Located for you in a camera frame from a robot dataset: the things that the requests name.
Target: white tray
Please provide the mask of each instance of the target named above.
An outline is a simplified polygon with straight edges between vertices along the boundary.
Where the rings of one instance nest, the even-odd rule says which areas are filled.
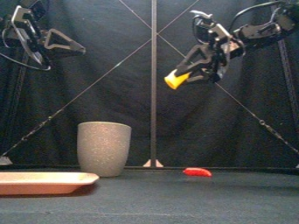
[[[98,179],[86,172],[0,172],[0,195],[73,193]]]

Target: black curtain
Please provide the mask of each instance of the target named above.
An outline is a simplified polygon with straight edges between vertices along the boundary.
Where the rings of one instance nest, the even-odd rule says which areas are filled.
[[[78,125],[106,121],[133,127],[127,165],[143,165],[154,147],[165,166],[298,165],[296,152],[247,111],[250,109],[298,148],[298,123],[280,44],[234,59],[219,85],[198,82],[173,90],[165,84],[165,76],[197,44],[190,11],[213,14],[229,28],[239,11],[267,1],[158,0],[155,90],[151,86],[153,1],[43,2],[49,5],[41,22],[43,28],[62,31],[86,46],[87,53],[57,59],[50,72],[27,69],[25,74],[19,66],[0,59],[2,152],[63,109],[29,141],[9,153],[17,164],[77,165]],[[2,1],[2,15],[13,14],[17,4],[18,1]],[[235,23],[235,29],[245,24],[263,24],[272,13],[272,8],[250,12]],[[298,33],[285,42],[298,94]],[[21,49],[2,48],[2,52],[23,59]],[[157,91],[155,146],[151,141],[153,91]]]

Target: red pepper piece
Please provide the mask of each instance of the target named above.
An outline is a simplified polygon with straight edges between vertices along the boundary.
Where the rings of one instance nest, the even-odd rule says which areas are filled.
[[[203,168],[189,167],[183,170],[183,173],[189,176],[211,177],[211,172]]]

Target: speckled cup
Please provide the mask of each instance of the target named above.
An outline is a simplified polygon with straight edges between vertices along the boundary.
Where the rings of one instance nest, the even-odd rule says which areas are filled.
[[[79,124],[78,157],[83,172],[117,177],[127,163],[131,127],[117,122]]]

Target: table surface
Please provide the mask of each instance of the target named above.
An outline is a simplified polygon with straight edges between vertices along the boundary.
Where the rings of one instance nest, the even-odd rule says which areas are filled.
[[[0,223],[299,223],[299,176],[125,170],[63,195],[0,198]]]

